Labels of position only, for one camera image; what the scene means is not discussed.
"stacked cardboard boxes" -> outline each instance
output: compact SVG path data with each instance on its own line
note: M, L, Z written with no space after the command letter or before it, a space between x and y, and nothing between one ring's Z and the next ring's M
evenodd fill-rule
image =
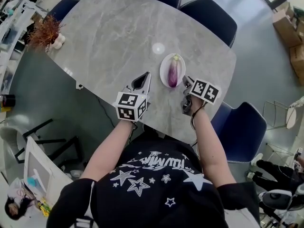
M304 18L297 16L287 3L273 15L273 25L289 48L291 65L304 86Z

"shirt sleeve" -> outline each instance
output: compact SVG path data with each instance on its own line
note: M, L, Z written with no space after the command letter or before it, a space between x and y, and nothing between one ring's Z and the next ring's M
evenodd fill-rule
M78 179L66 185L53 206L47 220L47 228L71 227L76 218L83 217L91 195L92 179Z
M240 210L247 208L260 223L257 192L253 182L226 184L218 187L224 209Z

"black hair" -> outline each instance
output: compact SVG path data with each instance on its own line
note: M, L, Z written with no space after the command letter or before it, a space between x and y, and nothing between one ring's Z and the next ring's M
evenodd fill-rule
M10 218L13 219L13 220L18 220L18 219L20 219L22 216L25 215L25 213L26 213L28 207L31 206L30 203L31 203L32 199L29 199L29 198L26 197L26 195L24 195L23 199L22 199L21 202L20 202L20 206L19 206L19 208L18 208L18 214L17 214L17 215L12 215L12 214L10 213L9 204L14 203L14 202L15 202L14 199L15 199L15 198L10 198L10 197L8 196L8 199L6 200L6 203L5 203L5 205L4 205L4 210L5 210L6 214L8 215L8 217L10 217Z

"black and white marker cube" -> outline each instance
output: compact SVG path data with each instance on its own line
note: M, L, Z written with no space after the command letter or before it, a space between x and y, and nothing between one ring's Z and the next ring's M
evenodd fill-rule
M118 92L115 108L118 119L137 122L147 110L147 96Z
M207 81L196 79L190 94L214 105L216 99L221 96L221 89Z

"black t-shirt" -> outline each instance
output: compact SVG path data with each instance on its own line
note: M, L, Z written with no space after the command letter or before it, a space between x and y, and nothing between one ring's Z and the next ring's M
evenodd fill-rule
M91 179L65 186L47 228L70 227L84 216ZM252 183L215 188L192 149L179 141L137 141L122 153L115 170L95 182L91 212L102 227L228 227L224 209L247 208L259 222Z

